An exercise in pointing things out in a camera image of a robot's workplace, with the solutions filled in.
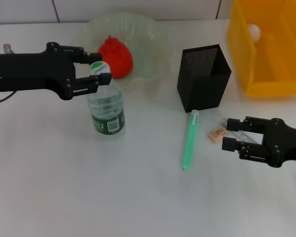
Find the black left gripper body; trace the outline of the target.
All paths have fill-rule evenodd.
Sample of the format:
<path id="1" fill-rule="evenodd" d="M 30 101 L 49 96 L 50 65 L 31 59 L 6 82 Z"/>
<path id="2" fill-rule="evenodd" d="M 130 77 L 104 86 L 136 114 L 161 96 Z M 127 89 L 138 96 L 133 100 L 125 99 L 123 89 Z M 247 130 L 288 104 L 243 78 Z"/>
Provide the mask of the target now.
<path id="1" fill-rule="evenodd" d="M 74 62 L 56 43 L 41 53 L 0 54 L 0 92 L 47 89 L 71 100 L 74 80 Z"/>

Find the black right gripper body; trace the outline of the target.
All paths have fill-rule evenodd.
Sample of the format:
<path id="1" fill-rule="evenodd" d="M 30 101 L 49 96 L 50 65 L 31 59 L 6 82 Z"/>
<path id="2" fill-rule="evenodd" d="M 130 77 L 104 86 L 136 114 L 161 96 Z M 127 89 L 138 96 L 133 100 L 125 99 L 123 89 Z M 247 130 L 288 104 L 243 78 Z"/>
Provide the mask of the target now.
<path id="1" fill-rule="evenodd" d="M 296 129 L 282 119 L 273 118 L 267 123 L 262 145 L 269 151 L 266 161 L 271 167 L 279 168 L 286 161 L 296 161 Z"/>

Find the small tan eraser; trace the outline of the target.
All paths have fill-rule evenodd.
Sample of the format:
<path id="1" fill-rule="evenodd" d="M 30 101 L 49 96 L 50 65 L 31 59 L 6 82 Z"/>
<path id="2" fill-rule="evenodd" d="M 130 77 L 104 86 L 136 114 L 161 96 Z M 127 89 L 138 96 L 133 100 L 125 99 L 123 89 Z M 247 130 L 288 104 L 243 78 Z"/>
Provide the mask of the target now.
<path id="1" fill-rule="evenodd" d="M 208 138 L 213 142 L 217 143 L 223 139 L 228 134 L 227 130 L 221 125 L 213 129 L 208 133 Z"/>

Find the clear green-label water bottle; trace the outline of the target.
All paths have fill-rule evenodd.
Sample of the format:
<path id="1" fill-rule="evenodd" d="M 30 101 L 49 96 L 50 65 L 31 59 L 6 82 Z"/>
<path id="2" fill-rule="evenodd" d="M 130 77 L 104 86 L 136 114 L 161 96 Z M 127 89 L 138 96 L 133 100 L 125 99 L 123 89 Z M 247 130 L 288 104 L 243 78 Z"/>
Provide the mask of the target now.
<path id="1" fill-rule="evenodd" d="M 109 85 L 100 85 L 96 93 L 86 96 L 96 130 L 104 135 L 119 133 L 125 126 L 123 96 L 111 79 Z"/>

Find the red-orange toy orange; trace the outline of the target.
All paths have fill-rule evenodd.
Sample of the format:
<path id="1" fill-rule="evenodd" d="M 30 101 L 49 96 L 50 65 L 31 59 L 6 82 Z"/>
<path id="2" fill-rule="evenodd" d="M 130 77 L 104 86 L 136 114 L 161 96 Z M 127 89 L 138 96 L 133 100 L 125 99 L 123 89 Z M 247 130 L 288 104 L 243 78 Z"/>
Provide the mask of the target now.
<path id="1" fill-rule="evenodd" d="M 108 36 L 97 50 L 103 61 L 108 63 L 113 78 L 121 79 L 133 69 L 133 57 L 125 44 L 115 37 Z"/>

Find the green pen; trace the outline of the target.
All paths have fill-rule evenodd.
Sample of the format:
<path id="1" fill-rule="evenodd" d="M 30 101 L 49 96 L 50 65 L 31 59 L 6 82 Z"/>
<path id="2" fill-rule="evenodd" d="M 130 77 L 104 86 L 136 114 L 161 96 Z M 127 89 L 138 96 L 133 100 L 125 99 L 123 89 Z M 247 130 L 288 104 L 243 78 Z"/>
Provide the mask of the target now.
<path id="1" fill-rule="evenodd" d="M 193 157 L 197 127 L 198 127 L 198 120 L 199 120 L 199 111 L 192 110 L 191 116 L 190 116 L 188 133 L 186 137 L 185 151 L 183 156 L 183 163 L 182 163 L 183 170 L 189 170 L 192 164 L 192 157 Z"/>

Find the white paper ball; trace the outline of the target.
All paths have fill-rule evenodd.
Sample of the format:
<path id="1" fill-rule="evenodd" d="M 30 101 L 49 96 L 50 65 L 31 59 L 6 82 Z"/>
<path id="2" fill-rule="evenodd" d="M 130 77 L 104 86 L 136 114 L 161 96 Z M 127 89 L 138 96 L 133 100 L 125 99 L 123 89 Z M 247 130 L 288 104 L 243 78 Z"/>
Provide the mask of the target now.
<path id="1" fill-rule="evenodd" d="M 256 24 L 248 24 L 248 30 L 253 39 L 253 42 L 258 42 L 261 37 L 261 31 L 258 25 Z"/>

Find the silver grey pen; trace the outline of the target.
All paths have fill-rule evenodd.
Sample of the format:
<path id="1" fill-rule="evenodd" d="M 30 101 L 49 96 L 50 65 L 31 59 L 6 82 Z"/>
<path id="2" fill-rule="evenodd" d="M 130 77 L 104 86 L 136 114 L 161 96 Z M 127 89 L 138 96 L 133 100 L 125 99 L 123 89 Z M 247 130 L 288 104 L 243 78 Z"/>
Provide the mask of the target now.
<path id="1" fill-rule="evenodd" d="M 227 130 L 227 119 L 222 119 L 221 120 L 221 126 Z M 257 144 L 257 142 L 252 139 L 249 135 L 247 135 L 246 133 L 244 133 L 243 131 L 230 131 L 230 130 L 227 130 L 228 133 L 231 133 L 233 136 L 235 136 L 239 141 L 243 141 L 243 142 L 247 142 L 247 143 L 254 143 L 254 144 Z"/>

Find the black mesh pen holder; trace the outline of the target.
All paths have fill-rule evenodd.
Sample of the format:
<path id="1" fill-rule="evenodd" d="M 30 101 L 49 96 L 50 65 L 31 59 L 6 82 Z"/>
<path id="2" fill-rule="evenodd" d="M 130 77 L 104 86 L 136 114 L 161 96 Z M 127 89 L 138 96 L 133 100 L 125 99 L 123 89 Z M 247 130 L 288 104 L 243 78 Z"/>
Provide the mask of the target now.
<path id="1" fill-rule="evenodd" d="M 230 75 L 220 45 L 184 49 L 177 90 L 185 112 L 217 108 Z"/>

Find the translucent green fruit bowl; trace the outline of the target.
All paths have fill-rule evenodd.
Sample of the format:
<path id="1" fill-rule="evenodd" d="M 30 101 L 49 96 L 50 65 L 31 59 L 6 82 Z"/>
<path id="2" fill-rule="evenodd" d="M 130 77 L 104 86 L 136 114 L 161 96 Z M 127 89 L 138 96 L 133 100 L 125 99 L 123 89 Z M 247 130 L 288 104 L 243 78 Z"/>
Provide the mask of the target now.
<path id="1" fill-rule="evenodd" d="M 115 80 L 123 92 L 150 91 L 166 78 L 173 51 L 168 32 L 161 23 L 136 13 L 107 14 L 86 23 L 73 43 L 88 53 L 96 52 L 109 36 L 126 45 L 133 57 L 132 71 Z"/>

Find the yellow plastic bin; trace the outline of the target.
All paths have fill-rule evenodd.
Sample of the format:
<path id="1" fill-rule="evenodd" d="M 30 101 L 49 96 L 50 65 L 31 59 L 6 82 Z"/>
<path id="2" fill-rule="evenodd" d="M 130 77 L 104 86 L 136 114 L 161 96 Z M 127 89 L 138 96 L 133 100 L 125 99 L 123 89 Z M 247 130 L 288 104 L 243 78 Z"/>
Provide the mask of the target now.
<path id="1" fill-rule="evenodd" d="M 248 24 L 260 28 L 258 42 Z M 234 0 L 227 40 L 245 94 L 296 95 L 296 0 Z"/>

